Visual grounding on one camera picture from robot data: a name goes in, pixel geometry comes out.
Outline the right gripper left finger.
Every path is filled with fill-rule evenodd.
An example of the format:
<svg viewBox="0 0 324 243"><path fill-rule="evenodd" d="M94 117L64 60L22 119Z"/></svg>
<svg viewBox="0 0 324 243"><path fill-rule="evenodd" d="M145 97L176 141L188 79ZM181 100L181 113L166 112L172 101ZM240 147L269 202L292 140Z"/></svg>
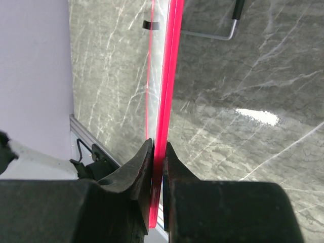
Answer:
<svg viewBox="0 0 324 243"><path fill-rule="evenodd" d="M1 242L143 242L153 145L99 181L1 180Z"/></svg>

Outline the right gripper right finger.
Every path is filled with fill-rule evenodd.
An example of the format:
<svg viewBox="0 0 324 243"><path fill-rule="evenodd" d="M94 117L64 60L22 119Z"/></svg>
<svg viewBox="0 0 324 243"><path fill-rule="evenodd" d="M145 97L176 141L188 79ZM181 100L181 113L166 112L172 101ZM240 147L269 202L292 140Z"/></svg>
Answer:
<svg viewBox="0 0 324 243"><path fill-rule="evenodd" d="M163 164L169 242L303 242L290 199L271 182L206 181L171 144Z"/></svg>

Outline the pink framed whiteboard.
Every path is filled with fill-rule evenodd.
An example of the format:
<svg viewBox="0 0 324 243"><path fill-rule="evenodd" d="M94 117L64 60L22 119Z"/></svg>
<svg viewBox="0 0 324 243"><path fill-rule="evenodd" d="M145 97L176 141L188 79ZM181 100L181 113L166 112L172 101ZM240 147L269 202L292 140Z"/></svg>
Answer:
<svg viewBox="0 0 324 243"><path fill-rule="evenodd" d="M157 225L184 1L152 1L146 83L146 138L153 141L149 228Z"/></svg>

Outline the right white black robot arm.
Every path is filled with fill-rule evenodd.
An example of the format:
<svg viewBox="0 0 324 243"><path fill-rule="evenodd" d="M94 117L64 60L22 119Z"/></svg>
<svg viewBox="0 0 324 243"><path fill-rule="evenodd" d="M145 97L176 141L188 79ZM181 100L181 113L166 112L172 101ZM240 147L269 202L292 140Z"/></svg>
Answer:
<svg viewBox="0 0 324 243"><path fill-rule="evenodd" d="M144 242L154 185L169 242L303 242L284 190L270 182L203 181L171 144L160 170L146 140L118 166L59 160L1 133L1 242Z"/></svg>

